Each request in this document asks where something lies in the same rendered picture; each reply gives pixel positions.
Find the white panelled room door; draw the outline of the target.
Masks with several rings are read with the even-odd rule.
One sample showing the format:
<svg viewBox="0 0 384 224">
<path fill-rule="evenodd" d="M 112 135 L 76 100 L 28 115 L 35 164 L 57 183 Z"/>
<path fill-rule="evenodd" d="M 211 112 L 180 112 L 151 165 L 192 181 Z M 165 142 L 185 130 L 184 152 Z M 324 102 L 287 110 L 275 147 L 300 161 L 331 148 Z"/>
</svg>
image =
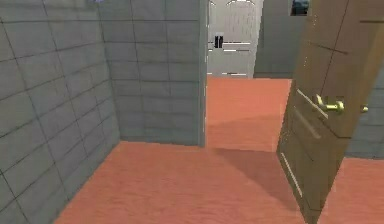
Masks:
<svg viewBox="0 0 384 224">
<path fill-rule="evenodd" d="M 264 0 L 209 0 L 208 62 L 210 76 L 252 78 Z M 214 47 L 216 33 L 223 46 Z"/>
</svg>

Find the brown wooden room door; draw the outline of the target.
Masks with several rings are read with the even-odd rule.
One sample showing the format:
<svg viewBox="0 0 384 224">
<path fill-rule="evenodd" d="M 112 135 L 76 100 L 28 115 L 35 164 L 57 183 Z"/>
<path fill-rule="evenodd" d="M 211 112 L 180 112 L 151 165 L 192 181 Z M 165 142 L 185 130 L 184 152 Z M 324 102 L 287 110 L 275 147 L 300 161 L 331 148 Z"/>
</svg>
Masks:
<svg viewBox="0 0 384 224">
<path fill-rule="evenodd" d="M 305 224 L 317 224 L 384 60 L 384 0 L 311 0 L 277 147 Z M 326 104 L 342 113 L 325 117 Z"/>
</svg>

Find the dark framed wall picture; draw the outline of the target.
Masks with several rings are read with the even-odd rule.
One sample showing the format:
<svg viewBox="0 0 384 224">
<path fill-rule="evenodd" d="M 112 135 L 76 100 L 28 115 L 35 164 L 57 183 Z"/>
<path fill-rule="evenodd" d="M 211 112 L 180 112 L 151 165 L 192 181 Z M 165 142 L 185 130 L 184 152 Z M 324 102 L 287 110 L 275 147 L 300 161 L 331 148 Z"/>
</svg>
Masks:
<svg viewBox="0 0 384 224">
<path fill-rule="evenodd" d="M 291 16 L 306 16 L 309 8 L 309 0 L 293 0 Z"/>
</svg>

